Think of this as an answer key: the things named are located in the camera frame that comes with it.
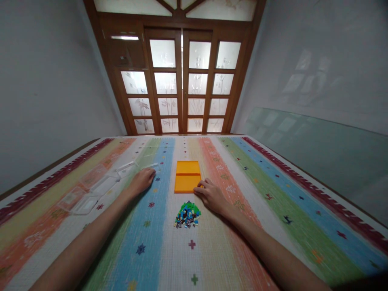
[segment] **blue stripe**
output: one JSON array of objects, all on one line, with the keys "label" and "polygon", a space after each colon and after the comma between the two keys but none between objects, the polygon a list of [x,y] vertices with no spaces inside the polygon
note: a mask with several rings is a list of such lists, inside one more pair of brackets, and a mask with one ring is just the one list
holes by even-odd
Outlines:
[{"label": "blue stripe", "polygon": [[[307,194],[301,188],[293,183],[288,176],[279,171],[268,162],[266,158],[257,150],[253,149],[245,140],[239,137],[233,137],[231,140],[239,146],[255,163],[270,177],[284,193],[288,196],[314,221],[325,234],[356,264],[366,275],[373,275],[382,269],[388,268],[388,259],[382,253],[374,249],[372,245],[359,239],[353,231],[344,227],[333,214],[322,207],[310,194]],[[340,237],[337,231],[346,235],[347,239]]]},{"label": "blue stripe", "polygon": [[[161,139],[153,161],[159,163],[161,172],[156,174],[151,188],[134,209],[131,225],[125,234],[106,290],[127,290],[133,281],[137,283],[136,290],[158,288],[163,224],[166,218],[174,145],[174,138]],[[144,226],[146,221],[150,221],[148,227]],[[144,253],[138,254],[140,245],[145,246],[145,249]]]}]

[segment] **red stripe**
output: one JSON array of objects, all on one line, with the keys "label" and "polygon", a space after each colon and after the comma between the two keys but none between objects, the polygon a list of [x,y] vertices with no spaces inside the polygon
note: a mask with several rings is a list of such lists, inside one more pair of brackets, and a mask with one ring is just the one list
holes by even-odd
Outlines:
[{"label": "red stripe", "polygon": [[252,141],[248,137],[243,137],[243,139],[253,146],[257,151],[262,153],[267,159],[272,161],[277,167],[284,171],[288,176],[295,180],[300,186],[306,189],[312,196],[314,196],[319,202],[324,204],[328,209],[330,209],[334,214],[336,214],[340,219],[346,222],[354,231],[361,234],[364,238],[369,240],[373,245],[378,249],[383,251],[388,255],[388,240],[378,231],[376,231],[369,224],[365,223],[361,218],[357,217],[350,210],[347,210],[340,203],[335,201],[329,195],[325,194],[322,190],[318,189],[311,182],[307,181],[300,174],[295,172],[289,166],[285,165],[278,158],[273,156],[270,152],[262,148],[260,145]]},{"label": "red stripe", "polygon": [[86,160],[96,154],[100,149],[105,147],[108,143],[110,143],[113,139],[105,139],[99,144],[95,145],[87,152],[73,160],[71,163],[64,166],[59,171],[52,174],[50,177],[40,182],[38,185],[34,186],[26,193],[22,194],[11,203],[6,205],[5,207],[0,209],[0,226],[7,222],[10,218],[12,218],[15,214],[17,214],[24,207],[29,205],[32,201],[41,196],[48,189],[53,187],[56,183],[61,181],[67,174],[71,173],[73,170],[82,165]]}]

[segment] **forearm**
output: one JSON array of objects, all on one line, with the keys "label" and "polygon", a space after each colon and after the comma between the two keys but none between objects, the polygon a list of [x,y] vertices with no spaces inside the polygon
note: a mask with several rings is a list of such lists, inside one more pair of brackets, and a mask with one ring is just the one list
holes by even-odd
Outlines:
[{"label": "forearm", "polygon": [[71,242],[31,290],[73,290],[96,258],[133,196],[128,192],[120,194]]},{"label": "forearm", "polygon": [[221,213],[246,238],[284,290],[330,290],[309,268],[236,207]]}]

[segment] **yellow tray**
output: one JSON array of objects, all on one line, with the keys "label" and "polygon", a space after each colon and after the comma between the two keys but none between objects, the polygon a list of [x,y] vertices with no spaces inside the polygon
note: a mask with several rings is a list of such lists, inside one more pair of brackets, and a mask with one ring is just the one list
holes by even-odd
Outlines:
[{"label": "yellow tray", "polygon": [[193,193],[201,180],[198,161],[177,161],[175,193]]},{"label": "yellow tray", "polygon": [[177,175],[201,175],[198,161],[177,161]]},{"label": "yellow tray", "polygon": [[194,193],[194,187],[198,186],[201,175],[175,176],[175,193]]}]

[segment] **green stripe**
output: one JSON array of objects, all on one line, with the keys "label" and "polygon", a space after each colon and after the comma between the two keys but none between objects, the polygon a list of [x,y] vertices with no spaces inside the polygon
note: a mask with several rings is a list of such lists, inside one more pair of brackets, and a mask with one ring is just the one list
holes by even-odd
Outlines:
[{"label": "green stripe", "polygon": [[[141,168],[152,164],[154,156],[160,145],[160,138],[152,138],[144,145],[141,154],[136,159],[136,163],[139,165],[138,171]],[[129,175],[127,182],[124,184],[123,189],[127,188],[131,183],[133,177],[136,174],[133,172]],[[123,214],[120,222],[118,223],[118,230],[114,234],[113,238],[110,238],[109,244],[105,244],[100,252],[99,257],[93,263],[93,266],[89,269],[86,278],[83,280],[83,290],[104,290],[105,283],[110,277],[116,260],[116,256],[120,250],[121,243],[124,239],[125,233],[131,224],[134,208],[129,207]]]},{"label": "green stripe", "polygon": [[[303,250],[305,256],[317,266],[321,271],[324,280],[330,286],[336,286],[349,280],[362,278],[364,274],[354,265],[331,239],[313,222],[309,216],[295,204],[291,198],[281,190],[281,188],[256,164],[242,149],[239,148],[229,138],[219,138],[224,140],[221,144],[231,156],[236,164],[242,169],[248,180],[256,187],[259,194],[267,202],[275,215],[281,221],[282,227],[287,231],[295,244]],[[267,194],[274,197],[266,199]],[[293,222],[286,224],[284,216],[287,215]],[[319,264],[313,252],[323,261]]]}]

